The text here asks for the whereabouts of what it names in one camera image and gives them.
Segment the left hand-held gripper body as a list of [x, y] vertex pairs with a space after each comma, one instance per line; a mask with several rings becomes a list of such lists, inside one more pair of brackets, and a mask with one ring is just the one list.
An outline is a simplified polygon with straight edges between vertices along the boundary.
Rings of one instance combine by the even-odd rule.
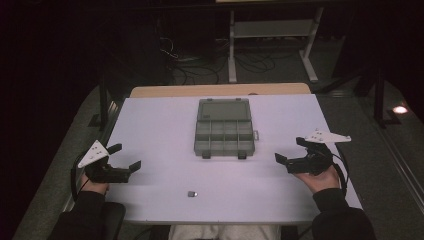
[[99, 140], [95, 140], [77, 163], [77, 167], [83, 169], [92, 182], [127, 183], [131, 176], [129, 168], [112, 167], [108, 163], [110, 156], [107, 148]]

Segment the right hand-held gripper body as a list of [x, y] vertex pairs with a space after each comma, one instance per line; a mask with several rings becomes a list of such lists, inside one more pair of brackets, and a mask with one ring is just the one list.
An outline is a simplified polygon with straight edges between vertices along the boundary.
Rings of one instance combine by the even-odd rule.
[[333, 154], [327, 147], [327, 143], [350, 142], [350, 136], [336, 133], [315, 130], [306, 137], [302, 137], [310, 142], [310, 147], [306, 149], [306, 155], [302, 158], [288, 159], [286, 169], [291, 174], [310, 173], [319, 175], [326, 171], [333, 164]]

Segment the person's left hand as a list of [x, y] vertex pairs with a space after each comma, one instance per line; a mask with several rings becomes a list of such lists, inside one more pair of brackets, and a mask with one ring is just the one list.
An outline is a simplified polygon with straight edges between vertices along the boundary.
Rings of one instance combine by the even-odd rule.
[[82, 182], [82, 186], [80, 187], [80, 189], [82, 191], [95, 192], [95, 193], [105, 195], [107, 191], [109, 190], [108, 183], [92, 182], [85, 174], [81, 176], [81, 182]]

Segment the person's right hand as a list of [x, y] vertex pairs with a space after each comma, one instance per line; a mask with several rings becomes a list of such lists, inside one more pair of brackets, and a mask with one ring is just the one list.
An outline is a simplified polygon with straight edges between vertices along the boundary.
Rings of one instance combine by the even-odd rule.
[[301, 180], [313, 194], [325, 189], [340, 187], [339, 176], [333, 166], [330, 166], [326, 171], [320, 173], [319, 175], [298, 173], [295, 174], [295, 177]]

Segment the black metal stand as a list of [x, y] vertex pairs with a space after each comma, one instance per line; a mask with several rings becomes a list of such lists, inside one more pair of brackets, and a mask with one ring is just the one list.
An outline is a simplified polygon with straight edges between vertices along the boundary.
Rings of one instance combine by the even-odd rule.
[[98, 127], [103, 131], [109, 119], [109, 92], [106, 86], [105, 77], [101, 76], [98, 83], [99, 90], [99, 112], [94, 114], [89, 122], [89, 127]]
[[386, 129], [388, 125], [400, 124], [399, 118], [396, 116], [393, 110], [384, 108], [384, 90], [385, 90], [385, 79], [382, 74], [382, 70], [376, 71], [376, 80], [374, 87], [374, 111], [373, 118], [382, 129]]

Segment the grey plastic compartment box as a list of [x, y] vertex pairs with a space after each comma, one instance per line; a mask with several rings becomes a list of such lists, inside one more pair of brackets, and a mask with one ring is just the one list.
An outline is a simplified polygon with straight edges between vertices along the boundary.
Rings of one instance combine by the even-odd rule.
[[203, 159], [253, 156], [255, 130], [246, 98], [201, 99], [194, 135], [194, 152]]

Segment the white metal desk frame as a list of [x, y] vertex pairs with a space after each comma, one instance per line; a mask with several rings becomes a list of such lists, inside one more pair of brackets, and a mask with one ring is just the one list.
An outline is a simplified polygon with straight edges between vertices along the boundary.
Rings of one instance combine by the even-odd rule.
[[242, 38], [264, 38], [264, 37], [306, 37], [307, 43], [299, 50], [304, 69], [311, 82], [317, 82], [318, 76], [309, 59], [312, 46], [324, 12], [323, 7], [315, 11], [312, 19], [301, 20], [272, 20], [272, 21], [236, 21], [235, 13], [230, 12], [229, 21], [229, 56], [228, 76], [230, 83], [237, 82], [237, 72], [234, 56], [234, 43], [236, 39]]

